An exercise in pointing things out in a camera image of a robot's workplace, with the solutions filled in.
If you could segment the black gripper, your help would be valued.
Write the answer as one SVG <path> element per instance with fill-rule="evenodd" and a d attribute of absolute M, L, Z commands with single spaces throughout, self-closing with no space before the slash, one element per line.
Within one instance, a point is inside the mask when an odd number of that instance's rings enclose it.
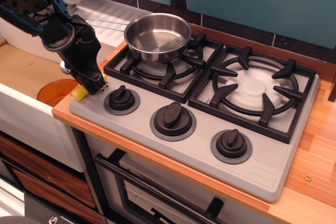
<path fill-rule="evenodd" d="M 89 94 L 104 91 L 107 88 L 105 75 L 97 64 L 97 55 L 101 45 L 95 30 L 79 15 L 72 15 L 67 24 L 73 29 L 68 44 L 60 48 L 58 54 L 70 69 L 71 75 Z"/>

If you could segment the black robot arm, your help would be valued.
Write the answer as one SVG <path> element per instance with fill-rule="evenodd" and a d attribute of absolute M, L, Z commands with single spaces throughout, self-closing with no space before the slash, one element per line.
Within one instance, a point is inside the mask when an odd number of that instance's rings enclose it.
<path fill-rule="evenodd" d="M 79 15 L 70 15 L 64 0 L 1 0 L 1 18 L 38 36 L 44 48 L 60 56 L 70 75 L 89 94 L 107 88 L 97 64 L 101 45 L 95 31 Z"/>

